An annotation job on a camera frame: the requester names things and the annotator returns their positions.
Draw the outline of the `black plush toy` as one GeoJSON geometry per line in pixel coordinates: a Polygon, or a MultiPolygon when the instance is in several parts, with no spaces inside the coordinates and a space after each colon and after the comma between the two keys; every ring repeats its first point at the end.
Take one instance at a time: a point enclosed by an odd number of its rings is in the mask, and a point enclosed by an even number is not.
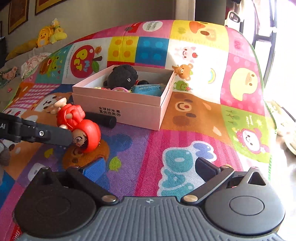
{"type": "Polygon", "coordinates": [[[131,90],[135,85],[149,84],[146,80],[138,80],[137,71],[128,64],[116,66],[104,81],[103,86],[114,90],[116,88],[124,88],[127,91],[131,90]]]}

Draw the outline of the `red hooded doll figure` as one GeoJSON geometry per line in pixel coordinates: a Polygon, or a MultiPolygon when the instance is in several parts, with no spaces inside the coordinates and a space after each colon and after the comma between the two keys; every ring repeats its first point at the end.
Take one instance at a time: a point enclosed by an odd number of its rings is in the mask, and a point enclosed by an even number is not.
{"type": "Polygon", "coordinates": [[[81,152],[92,152],[100,144],[101,131],[98,124],[86,119],[86,113],[80,105],[70,104],[64,97],[54,103],[50,113],[56,115],[58,127],[72,133],[72,143],[81,152]]]}

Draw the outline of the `colourful cartoon play mat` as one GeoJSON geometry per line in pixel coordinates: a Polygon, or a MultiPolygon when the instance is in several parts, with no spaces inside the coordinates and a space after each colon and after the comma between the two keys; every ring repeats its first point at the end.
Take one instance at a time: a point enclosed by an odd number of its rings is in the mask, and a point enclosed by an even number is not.
{"type": "Polygon", "coordinates": [[[13,209],[45,166],[96,164],[96,183],[117,196],[182,197],[203,183],[203,157],[237,171],[268,174],[274,122],[263,100],[254,48],[238,31],[212,23],[164,20],[113,27],[53,51],[26,78],[1,70],[1,111],[55,126],[62,99],[116,118],[91,153],[77,146],[3,140],[1,240],[20,233],[13,209]]]}

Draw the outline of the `pink cardboard box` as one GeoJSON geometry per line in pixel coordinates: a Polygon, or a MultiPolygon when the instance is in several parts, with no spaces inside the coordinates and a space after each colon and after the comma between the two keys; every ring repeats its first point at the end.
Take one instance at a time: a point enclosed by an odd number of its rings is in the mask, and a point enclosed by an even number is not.
{"type": "Polygon", "coordinates": [[[134,66],[140,80],[164,85],[160,97],[98,88],[103,87],[114,67],[105,68],[73,85],[74,104],[80,105],[85,112],[115,116],[118,123],[158,131],[171,98],[174,72],[134,66]]]}

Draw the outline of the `yellow banana pillow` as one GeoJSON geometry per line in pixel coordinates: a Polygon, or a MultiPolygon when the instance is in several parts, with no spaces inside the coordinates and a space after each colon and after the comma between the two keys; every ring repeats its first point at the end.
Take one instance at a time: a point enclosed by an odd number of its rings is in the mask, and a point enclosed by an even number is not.
{"type": "Polygon", "coordinates": [[[21,45],[16,46],[6,57],[6,61],[9,61],[23,53],[27,53],[34,48],[37,48],[37,39],[31,39],[21,45]]]}

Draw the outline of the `blue tissue pack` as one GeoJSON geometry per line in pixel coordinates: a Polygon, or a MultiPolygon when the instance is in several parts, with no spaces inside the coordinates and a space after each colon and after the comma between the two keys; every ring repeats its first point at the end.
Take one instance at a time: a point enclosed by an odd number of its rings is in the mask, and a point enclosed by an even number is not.
{"type": "Polygon", "coordinates": [[[162,84],[135,85],[132,88],[132,93],[160,97],[164,89],[165,87],[162,84]]]}

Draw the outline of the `pink white clothes pile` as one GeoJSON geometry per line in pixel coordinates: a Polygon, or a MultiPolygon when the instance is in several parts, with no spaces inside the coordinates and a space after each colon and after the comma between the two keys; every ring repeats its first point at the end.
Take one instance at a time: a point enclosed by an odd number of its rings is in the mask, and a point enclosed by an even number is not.
{"type": "Polygon", "coordinates": [[[21,66],[21,78],[26,79],[32,74],[34,74],[37,70],[37,67],[39,64],[45,60],[48,56],[50,56],[51,53],[41,53],[39,55],[31,57],[29,60],[27,60],[22,66],[21,66]]]}

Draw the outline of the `yellow plush toys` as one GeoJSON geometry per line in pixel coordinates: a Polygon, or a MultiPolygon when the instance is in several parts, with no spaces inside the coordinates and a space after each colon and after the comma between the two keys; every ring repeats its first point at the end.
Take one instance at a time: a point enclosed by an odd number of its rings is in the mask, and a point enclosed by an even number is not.
{"type": "Polygon", "coordinates": [[[50,26],[43,27],[37,38],[37,47],[41,48],[48,44],[54,44],[57,41],[67,38],[67,34],[64,32],[63,28],[60,27],[60,23],[57,18],[55,18],[50,26]]]}

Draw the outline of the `gold framed picture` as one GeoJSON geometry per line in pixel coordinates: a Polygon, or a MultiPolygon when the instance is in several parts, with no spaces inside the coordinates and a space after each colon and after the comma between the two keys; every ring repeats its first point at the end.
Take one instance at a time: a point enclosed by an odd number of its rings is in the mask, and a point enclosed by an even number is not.
{"type": "Polygon", "coordinates": [[[28,20],[29,0],[12,0],[9,8],[8,34],[28,20]]]}

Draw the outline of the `black cylinder stick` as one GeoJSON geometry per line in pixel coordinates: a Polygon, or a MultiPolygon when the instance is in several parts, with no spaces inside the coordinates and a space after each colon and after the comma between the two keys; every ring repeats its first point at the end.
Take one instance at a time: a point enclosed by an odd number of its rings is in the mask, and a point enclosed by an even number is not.
{"type": "Polygon", "coordinates": [[[87,120],[93,121],[99,126],[104,126],[106,128],[114,128],[117,123],[116,117],[99,113],[86,112],[85,118],[87,120]]]}

